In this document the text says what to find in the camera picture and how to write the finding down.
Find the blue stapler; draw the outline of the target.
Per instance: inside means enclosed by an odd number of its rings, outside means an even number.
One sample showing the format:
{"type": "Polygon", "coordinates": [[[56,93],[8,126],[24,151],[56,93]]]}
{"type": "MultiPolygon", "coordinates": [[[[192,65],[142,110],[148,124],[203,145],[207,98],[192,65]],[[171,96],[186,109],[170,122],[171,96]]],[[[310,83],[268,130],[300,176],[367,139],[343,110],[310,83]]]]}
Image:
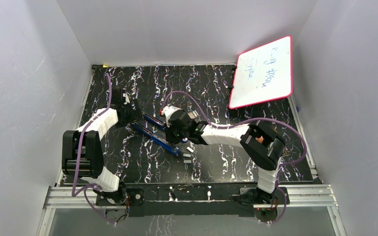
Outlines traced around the blue stapler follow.
{"type": "Polygon", "coordinates": [[[137,122],[132,123],[131,126],[135,128],[136,130],[142,132],[146,136],[148,136],[152,141],[154,141],[155,143],[163,147],[168,152],[174,155],[179,154],[180,152],[179,148],[175,146],[174,144],[167,142],[165,138],[160,137],[159,135],[155,134],[153,131],[150,131],[149,129],[143,127],[141,124],[137,122]]]}
{"type": "Polygon", "coordinates": [[[162,130],[162,131],[164,130],[164,128],[166,126],[164,121],[162,121],[162,120],[160,120],[160,119],[158,119],[158,118],[156,118],[156,117],[154,117],[150,114],[147,114],[146,112],[143,112],[142,116],[146,121],[152,123],[153,125],[158,127],[160,130],[162,130]]]}

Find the staple box tray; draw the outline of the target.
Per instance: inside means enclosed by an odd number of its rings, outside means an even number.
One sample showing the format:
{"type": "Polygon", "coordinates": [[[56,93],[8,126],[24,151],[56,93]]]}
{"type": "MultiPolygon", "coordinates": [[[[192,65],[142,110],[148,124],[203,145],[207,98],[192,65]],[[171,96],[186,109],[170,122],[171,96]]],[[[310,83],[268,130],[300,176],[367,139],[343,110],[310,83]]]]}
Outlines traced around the staple box tray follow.
{"type": "Polygon", "coordinates": [[[197,118],[199,118],[199,113],[197,111],[191,111],[188,113],[188,116],[190,119],[196,120],[197,118]]]}

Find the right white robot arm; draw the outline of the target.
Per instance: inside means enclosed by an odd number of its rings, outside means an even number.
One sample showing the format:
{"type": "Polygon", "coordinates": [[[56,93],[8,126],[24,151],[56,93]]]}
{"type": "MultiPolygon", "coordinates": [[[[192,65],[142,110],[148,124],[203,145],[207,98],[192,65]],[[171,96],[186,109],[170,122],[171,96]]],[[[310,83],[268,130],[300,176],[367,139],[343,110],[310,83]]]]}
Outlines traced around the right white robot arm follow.
{"type": "Polygon", "coordinates": [[[196,121],[180,108],[166,106],[160,115],[166,119],[166,140],[178,144],[187,139],[195,145],[230,145],[242,147],[258,167],[258,199],[271,203],[277,197],[277,172],[285,141],[272,128],[258,121],[231,127],[196,121]]]}

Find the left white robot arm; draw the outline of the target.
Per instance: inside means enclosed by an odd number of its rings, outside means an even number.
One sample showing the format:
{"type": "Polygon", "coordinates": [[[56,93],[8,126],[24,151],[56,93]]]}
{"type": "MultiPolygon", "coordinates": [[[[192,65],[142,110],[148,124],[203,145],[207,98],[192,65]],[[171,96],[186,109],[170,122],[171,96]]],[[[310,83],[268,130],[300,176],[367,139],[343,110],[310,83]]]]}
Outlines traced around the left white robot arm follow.
{"type": "Polygon", "coordinates": [[[95,184],[116,205],[127,199],[120,178],[104,166],[101,140],[112,128],[125,127],[142,118],[138,101],[125,89],[114,89],[109,107],[97,112],[82,126],[63,134],[62,172],[66,176],[95,184]]]}

